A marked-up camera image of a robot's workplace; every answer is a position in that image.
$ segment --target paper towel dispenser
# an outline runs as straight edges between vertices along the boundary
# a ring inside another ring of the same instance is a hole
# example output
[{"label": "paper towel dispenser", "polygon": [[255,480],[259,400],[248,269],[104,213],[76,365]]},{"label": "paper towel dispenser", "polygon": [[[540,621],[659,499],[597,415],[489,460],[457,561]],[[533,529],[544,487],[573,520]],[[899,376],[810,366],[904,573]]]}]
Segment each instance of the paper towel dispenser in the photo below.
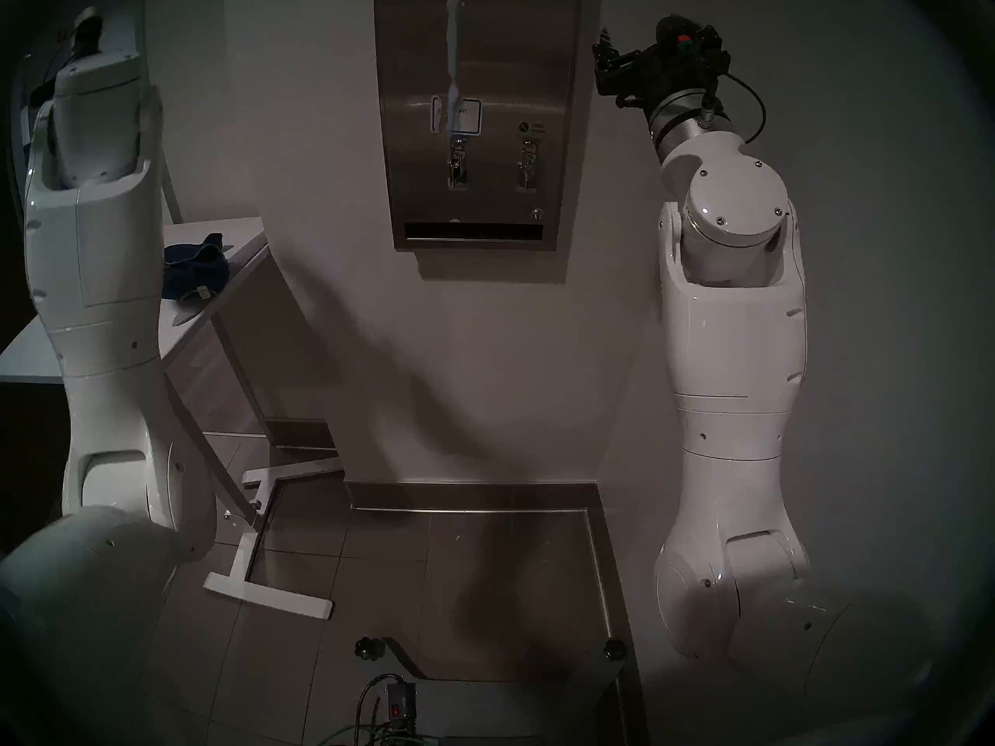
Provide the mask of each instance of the paper towel dispenser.
[{"label": "paper towel dispenser", "polygon": [[556,247],[580,0],[375,0],[394,247]]}]

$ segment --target folded towel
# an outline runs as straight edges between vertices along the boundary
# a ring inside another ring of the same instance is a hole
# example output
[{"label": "folded towel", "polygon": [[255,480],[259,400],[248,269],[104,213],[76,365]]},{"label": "folded towel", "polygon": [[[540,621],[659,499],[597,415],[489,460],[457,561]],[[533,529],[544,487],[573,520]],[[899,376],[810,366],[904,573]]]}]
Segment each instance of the folded towel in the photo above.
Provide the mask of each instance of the folded towel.
[{"label": "folded towel", "polygon": [[206,300],[218,295],[228,282],[228,260],[221,247],[221,233],[212,232],[200,245],[166,246],[162,277],[164,300]]}]

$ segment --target table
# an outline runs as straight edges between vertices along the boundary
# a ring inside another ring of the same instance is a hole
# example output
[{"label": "table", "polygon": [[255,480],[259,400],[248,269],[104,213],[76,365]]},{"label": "table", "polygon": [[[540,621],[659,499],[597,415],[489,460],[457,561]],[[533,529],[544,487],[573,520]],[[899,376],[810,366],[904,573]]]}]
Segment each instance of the table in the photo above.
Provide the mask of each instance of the table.
[{"label": "table", "polygon": [[[212,222],[192,222],[190,224],[166,224],[162,227],[165,245],[177,243],[200,243],[212,232],[222,235],[225,258],[228,260],[231,275],[224,291],[213,300],[200,305],[199,311],[180,325],[173,320],[185,312],[176,302],[162,300],[159,308],[159,355],[167,366],[193,336],[205,320],[224,306],[235,291],[241,288],[248,277],[269,255],[263,220],[256,216],[245,219],[224,219]],[[35,316],[21,333],[0,355],[0,382],[34,382],[39,384],[62,384],[62,372],[55,350],[41,319]]]},{"label": "table", "polygon": [[[225,288],[211,300],[198,302],[191,307],[181,307],[176,302],[162,300],[159,308],[159,355],[162,358],[163,369],[183,349],[194,332],[205,321],[215,320],[218,309],[225,305],[239,288],[250,279],[253,271],[270,255],[270,247],[266,242],[263,230],[263,220],[259,217],[245,219],[225,219],[209,222],[192,222],[189,224],[163,225],[162,237],[167,246],[176,243],[200,243],[212,232],[222,234],[222,245],[225,247],[225,258],[228,260],[231,275]],[[173,325],[176,318],[188,318],[178,325]],[[219,331],[219,339],[224,331]],[[229,355],[233,368],[239,364],[228,352],[228,343],[221,341],[222,350]],[[246,380],[236,373],[246,396],[253,405],[255,398],[247,389]],[[55,350],[45,332],[45,327],[38,316],[28,323],[13,342],[0,354],[0,382],[31,382],[38,384],[62,384],[62,372],[59,368]],[[217,593],[235,597],[244,601],[263,604],[279,610],[294,612],[327,620],[331,614],[332,603],[327,599],[304,594],[294,594],[267,586],[248,582],[249,570],[259,550],[263,527],[272,511],[272,498],[276,484],[284,478],[300,478],[314,476],[323,472],[341,471],[338,458],[315,460],[314,462],[298,462],[284,467],[264,467],[256,471],[247,471],[242,478],[243,485],[259,483],[252,500],[248,499],[242,487],[228,474],[225,465],[214,453],[211,444],[201,433],[193,415],[183,404],[172,383],[166,379],[166,390],[176,418],[183,430],[201,451],[209,471],[217,479],[215,492],[222,503],[237,513],[245,521],[242,540],[236,551],[231,574],[219,575],[211,573],[204,586]]]}]

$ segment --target black knob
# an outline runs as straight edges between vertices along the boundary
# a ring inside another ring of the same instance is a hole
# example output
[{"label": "black knob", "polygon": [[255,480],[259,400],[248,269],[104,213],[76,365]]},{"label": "black knob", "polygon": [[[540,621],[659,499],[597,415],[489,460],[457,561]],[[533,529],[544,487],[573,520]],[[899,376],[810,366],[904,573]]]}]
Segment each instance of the black knob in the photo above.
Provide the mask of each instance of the black knob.
[{"label": "black knob", "polygon": [[604,653],[610,661],[625,661],[626,655],[629,654],[629,648],[621,639],[609,639],[605,643]]},{"label": "black knob", "polygon": [[376,641],[369,636],[363,636],[361,640],[356,641],[355,653],[356,657],[361,657],[363,661],[371,661],[376,657]]}]

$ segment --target cable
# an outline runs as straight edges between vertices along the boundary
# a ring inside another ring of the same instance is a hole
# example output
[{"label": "cable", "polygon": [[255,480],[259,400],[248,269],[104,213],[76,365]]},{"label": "cable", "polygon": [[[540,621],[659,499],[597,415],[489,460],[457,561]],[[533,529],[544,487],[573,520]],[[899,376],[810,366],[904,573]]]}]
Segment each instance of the cable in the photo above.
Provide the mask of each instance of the cable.
[{"label": "cable", "polygon": [[742,85],[743,87],[745,87],[745,89],[747,89],[748,92],[750,92],[750,94],[754,98],[756,98],[756,102],[760,104],[760,127],[757,128],[756,132],[753,133],[753,135],[751,135],[748,139],[746,139],[746,143],[749,143],[758,135],[760,135],[761,132],[763,132],[763,127],[767,124],[767,107],[763,105],[763,98],[761,98],[759,94],[757,94],[757,91],[754,91],[752,87],[746,85],[746,82],[743,82],[743,80],[741,80],[739,77],[732,76],[728,71],[724,71],[723,73],[727,78],[730,78],[733,82],[735,82],[736,85]]},{"label": "cable", "polygon": [[[373,735],[375,733],[376,734],[375,737],[379,736],[379,733],[377,731],[383,729],[383,725],[368,725],[368,724],[363,724],[363,725],[359,725],[359,726],[361,728],[365,729],[365,730],[369,730],[371,735]],[[355,725],[351,725],[350,724],[348,727],[342,727],[342,728],[340,728],[338,730],[335,730],[335,732],[333,732],[331,735],[327,735],[327,736],[325,736],[325,738],[322,738],[321,741],[318,742],[318,746],[334,746],[334,744],[331,743],[331,739],[332,738],[337,738],[339,735],[341,735],[343,733],[347,733],[353,727],[355,727]]]},{"label": "cable", "polygon": [[439,739],[432,738],[428,735],[394,735],[391,733],[386,733],[385,735],[377,736],[377,738],[374,739],[373,742],[392,743],[393,741],[404,741],[405,743],[420,743],[422,744],[422,746],[425,746],[426,744],[429,743],[442,743],[442,741],[440,741]]},{"label": "cable", "polygon": [[371,687],[377,682],[383,682],[384,679],[394,679],[395,682],[403,682],[404,677],[397,675],[396,673],[381,673],[366,682],[366,686],[363,687],[363,691],[359,693],[359,702],[356,703],[356,723],[354,727],[356,731],[352,735],[352,746],[359,746],[359,728],[362,727],[359,724],[359,719],[363,714],[363,698],[366,698],[366,693],[368,693]]}]

